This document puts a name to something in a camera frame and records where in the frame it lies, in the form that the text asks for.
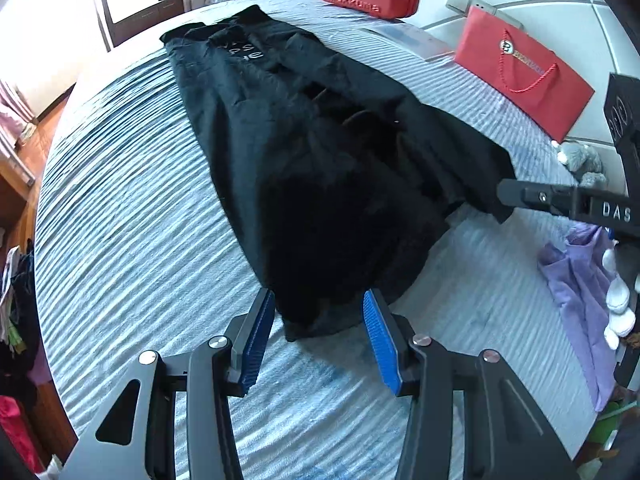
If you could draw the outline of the white gloved hand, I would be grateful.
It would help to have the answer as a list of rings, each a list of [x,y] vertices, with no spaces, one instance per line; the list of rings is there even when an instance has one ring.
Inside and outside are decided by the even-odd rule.
[[[605,295],[608,308],[608,325],[604,339],[616,351],[636,325],[634,300],[639,299],[639,245],[631,242],[615,242],[602,257],[602,266],[611,283]]]

